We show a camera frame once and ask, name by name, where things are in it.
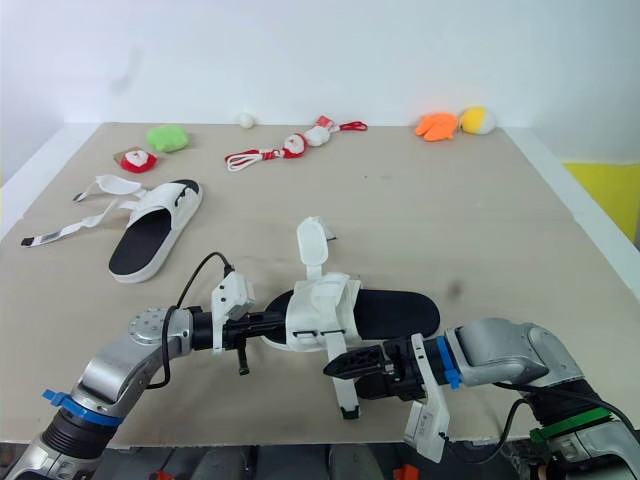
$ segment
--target blue band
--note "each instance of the blue band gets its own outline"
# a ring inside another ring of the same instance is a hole
[[[451,359],[451,354],[449,353],[449,346],[447,345],[447,341],[442,336],[436,337],[436,344],[438,345],[440,358],[442,359],[442,364],[444,365],[444,378],[447,379],[447,382],[449,382],[453,390],[457,390],[460,387],[462,379],[460,378],[460,372],[458,372],[458,369],[453,366],[453,360]]]
[[[45,390],[42,394],[44,398],[49,400],[54,407],[62,407],[65,410],[73,413],[76,417],[85,419],[88,422],[95,423],[97,425],[104,425],[105,427],[117,427],[120,425],[124,418],[111,417],[109,415],[102,415],[92,410],[84,408],[79,403],[75,402],[68,393],[54,392],[53,390]]]

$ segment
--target green band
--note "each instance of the green band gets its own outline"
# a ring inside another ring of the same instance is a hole
[[[551,424],[543,428],[534,428],[529,432],[532,443],[544,443],[549,438],[556,437],[563,432],[574,430],[582,425],[586,425],[603,418],[607,418],[611,412],[606,408],[598,407],[593,410],[579,413],[573,417],[565,418],[559,422]]]

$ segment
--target black and white slide sandal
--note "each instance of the black and white slide sandal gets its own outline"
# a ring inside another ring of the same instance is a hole
[[[105,193],[131,195],[138,200],[115,199],[101,214],[86,217],[57,232],[25,238],[22,246],[51,243],[82,228],[97,227],[115,210],[130,210],[129,223],[111,256],[109,271],[122,283],[144,282],[160,269],[202,202],[202,188],[193,180],[175,180],[147,190],[138,182],[115,175],[96,177],[96,181],[73,200],[84,200],[95,187]]]
[[[263,336],[270,346],[294,352],[326,350],[329,361],[380,341],[422,333],[432,335],[440,314],[428,297],[413,292],[361,289],[346,273],[322,273],[329,257],[327,242],[336,237],[320,217],[308,217],[296,231],[307,279],[277,297],[267,311],[285,317],[285,328]],[[333,378],[344,419],[360,416],[353,380]]]

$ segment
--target yellow plush toy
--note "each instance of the yellow plush toy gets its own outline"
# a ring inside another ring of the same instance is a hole
[[[496,116],[484,107],[467,108],[460,116],[460,128],[474,135],[486,135],[496,123]]]

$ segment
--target black insole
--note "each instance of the black insole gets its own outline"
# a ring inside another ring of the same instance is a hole
[[[293,290],[283,293],[267,307],[267,312],[287,313]],[[440,312],[429,297],[415,292],[360,290],[353,308],[358,333],[363,340],[385,340],[422,333],[432,335],[440,326]],[[284,329],[265,335],[286,344]]]
[[[146,267],[171,232],[168,210],[147,213],[127,228],[109,260],[115,275],[130,275]]]

